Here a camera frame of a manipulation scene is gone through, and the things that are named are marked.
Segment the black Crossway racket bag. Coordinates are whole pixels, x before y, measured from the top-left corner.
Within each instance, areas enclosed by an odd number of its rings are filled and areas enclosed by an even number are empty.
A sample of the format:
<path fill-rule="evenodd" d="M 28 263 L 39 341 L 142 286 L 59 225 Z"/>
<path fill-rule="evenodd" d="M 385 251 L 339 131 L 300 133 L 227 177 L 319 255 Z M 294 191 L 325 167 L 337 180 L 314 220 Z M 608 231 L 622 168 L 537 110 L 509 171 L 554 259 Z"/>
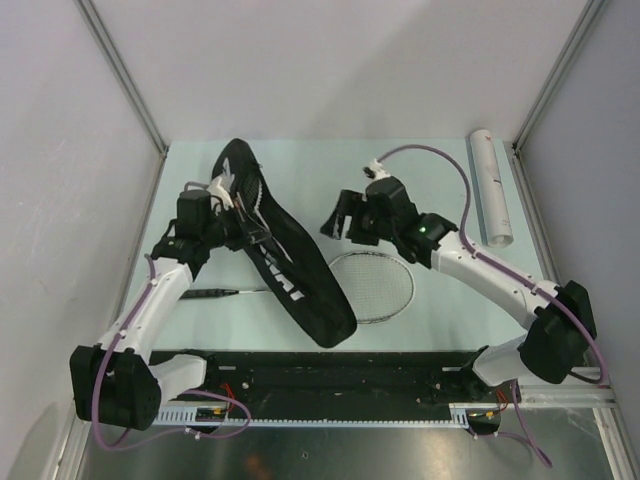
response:
<path fill-rule="evenodd" d="M 265 239 L 244 252 L 300 328 L 332 348 L 357 329 L 355 314 L 317 244 L 272 196 L 249 144 L 231 140 L 212 170 L 239 212 Z"/>

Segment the black white badminton racket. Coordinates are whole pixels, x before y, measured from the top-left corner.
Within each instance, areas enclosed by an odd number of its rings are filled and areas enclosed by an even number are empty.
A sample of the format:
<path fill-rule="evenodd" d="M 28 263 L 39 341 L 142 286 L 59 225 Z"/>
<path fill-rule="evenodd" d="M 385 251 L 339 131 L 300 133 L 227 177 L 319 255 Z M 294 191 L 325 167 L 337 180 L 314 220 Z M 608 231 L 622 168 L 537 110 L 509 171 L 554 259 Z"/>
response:
<path fill-rule="evenodd" d="M 277 264 L 268 267 L 269 275 L 262 287 L 191 288 L 179 300 L 214 301 L 281 290 L 296 305 L 298 316 L 325 319 L 345 316 L 358 324 L 376 324 L 406 310 L 416 290 L 414 276 L 403 261 L 372 251 L 339 255 L 317 275 L 308 268 L 298 273 Z"/>

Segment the white shuttlecock tube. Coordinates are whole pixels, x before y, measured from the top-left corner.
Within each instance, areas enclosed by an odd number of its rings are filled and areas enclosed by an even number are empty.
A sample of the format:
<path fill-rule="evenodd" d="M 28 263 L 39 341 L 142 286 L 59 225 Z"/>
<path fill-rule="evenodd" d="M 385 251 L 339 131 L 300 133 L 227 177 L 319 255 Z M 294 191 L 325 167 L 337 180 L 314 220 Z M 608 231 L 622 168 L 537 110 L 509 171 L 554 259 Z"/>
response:
<path fill-rule="evenodd" d="M 490 248 L 506 248 L 514 238 L 493 137 L 486 129 L 476 129 L 469 135 L 469 144 L 485 244 Z"/>

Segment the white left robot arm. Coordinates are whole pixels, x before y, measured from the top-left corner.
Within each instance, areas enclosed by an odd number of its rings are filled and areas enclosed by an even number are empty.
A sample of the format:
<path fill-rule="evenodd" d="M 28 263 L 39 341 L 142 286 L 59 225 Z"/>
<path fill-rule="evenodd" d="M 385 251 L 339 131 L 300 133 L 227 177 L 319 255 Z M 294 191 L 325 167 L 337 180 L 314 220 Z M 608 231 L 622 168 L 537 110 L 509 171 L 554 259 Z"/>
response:
<path fill-rule="evenodd" d="M 237 251 L 261 238 L 221 179 L 186 187 L 175 218 L 145 257 L 148 273 L 132 306 L 95 345 L 79 346 L 70 357 L 78 418 L 143 431 L 164 404 L 187 391 L 202 400 L 214 397 L 221 376 L 213 355 L 184 350 L 151 364 L 153 347 L 211 251 Z"/>

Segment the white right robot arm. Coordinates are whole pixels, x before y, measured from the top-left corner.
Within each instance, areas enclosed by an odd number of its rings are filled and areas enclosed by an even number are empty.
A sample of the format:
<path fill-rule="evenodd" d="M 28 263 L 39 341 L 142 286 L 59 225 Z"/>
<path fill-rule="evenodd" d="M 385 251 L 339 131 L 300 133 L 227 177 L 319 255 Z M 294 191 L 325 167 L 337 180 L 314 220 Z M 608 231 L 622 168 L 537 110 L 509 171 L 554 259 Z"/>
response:
<path fill-rule="evenodd" d="M 357 245 L 391 243 L 411 264 L 452 277 L 508 313 L 525 335 L 485 346 L 464 366 L 463 393 L 484 401 L 497 386 L 531 374 L 558 385 L 577 378 L 575 367 L 593 347 L 597 330 L 587 289 L 533 280 L 475 246 L 460 226 L 436 213 L 421 213 L 395 177 L 373 181 L 364 192 L 343 190 L 320 229 Z"/>

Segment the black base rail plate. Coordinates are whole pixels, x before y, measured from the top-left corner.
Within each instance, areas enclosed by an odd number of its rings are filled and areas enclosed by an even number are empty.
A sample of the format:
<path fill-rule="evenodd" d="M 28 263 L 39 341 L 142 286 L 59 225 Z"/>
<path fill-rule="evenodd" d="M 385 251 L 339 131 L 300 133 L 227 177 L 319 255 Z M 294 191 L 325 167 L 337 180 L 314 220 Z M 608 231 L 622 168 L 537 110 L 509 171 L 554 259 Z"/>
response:
<path fill-rule="evenodd" d="M 203 390 L 233 393 L 248 409 L 294 405 L 443 406 L 495 401 L 473 376 L 473 352 L 211 352 Z"/>

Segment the left aluminium frame post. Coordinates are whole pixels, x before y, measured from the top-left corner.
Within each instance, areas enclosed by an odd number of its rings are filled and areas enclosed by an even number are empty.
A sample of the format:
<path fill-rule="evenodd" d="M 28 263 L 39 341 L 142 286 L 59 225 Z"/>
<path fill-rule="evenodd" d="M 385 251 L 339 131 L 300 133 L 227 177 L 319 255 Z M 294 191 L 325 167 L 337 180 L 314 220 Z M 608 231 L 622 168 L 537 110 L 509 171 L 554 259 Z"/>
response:
<path fill-rule="evenodd" d="M 144 100 L 95 2 L 91 0 L 75 0 L 74 4 L 154 149 L 161 158 L 165 158 L 169 149 L 168 144 L 163 138 L 147 102 Z"/>

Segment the aluminium frame post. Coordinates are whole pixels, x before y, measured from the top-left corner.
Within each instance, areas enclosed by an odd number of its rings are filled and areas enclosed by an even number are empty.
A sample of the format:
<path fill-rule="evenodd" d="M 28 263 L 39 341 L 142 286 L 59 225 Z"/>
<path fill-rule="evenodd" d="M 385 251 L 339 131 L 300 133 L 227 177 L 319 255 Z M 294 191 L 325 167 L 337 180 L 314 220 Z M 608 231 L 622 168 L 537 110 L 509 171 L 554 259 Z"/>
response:
<path fill-rule="evenodd" d="M 544 118 L 555 96 L 559 93 L 570 69 L 576 62 L 581 50 L 586 45 L 593 30 L 599 23 L 606 8 L 610 4 L 607 0 L 589 0 L 580 13 L 576 24 L 572 28 L 565 44 L 556 58 L 545 82 L 537 95 L 524 123 L 512 142 L 512 149 L 519 154 L 537 125 Z"/>
<path fill-rule="evenodd" d="M 147 102 L 144 100 L 95 2 L 91 0 L 75 0 L 74 4 L 154 149 L 161 158 L 165 158 L 169 149 L 168 144 L 163 138 Z"/>

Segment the right aluminium frame post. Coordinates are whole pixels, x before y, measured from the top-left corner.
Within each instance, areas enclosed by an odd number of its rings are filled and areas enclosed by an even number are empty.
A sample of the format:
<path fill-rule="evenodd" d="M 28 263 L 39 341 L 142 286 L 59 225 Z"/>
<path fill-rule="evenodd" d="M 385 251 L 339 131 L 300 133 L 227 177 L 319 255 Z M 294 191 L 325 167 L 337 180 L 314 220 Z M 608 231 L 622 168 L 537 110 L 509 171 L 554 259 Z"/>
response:
<path fill-rule="evenodd" d="M 606 8 L 610 4 L 607 0 L 589 0 L 580 13 L 576 24 L 572 28 L 565 44 L 556 58 L 545 82 L 537 95 L 524 123 L 512 142 L 512 149 L 519 154 L 537 125 L 544 118 L 555 96 L 559 93 L 570 69 L 576 62 L 581 50 L 586 45 L 593 30 L 599 23 Z"/>

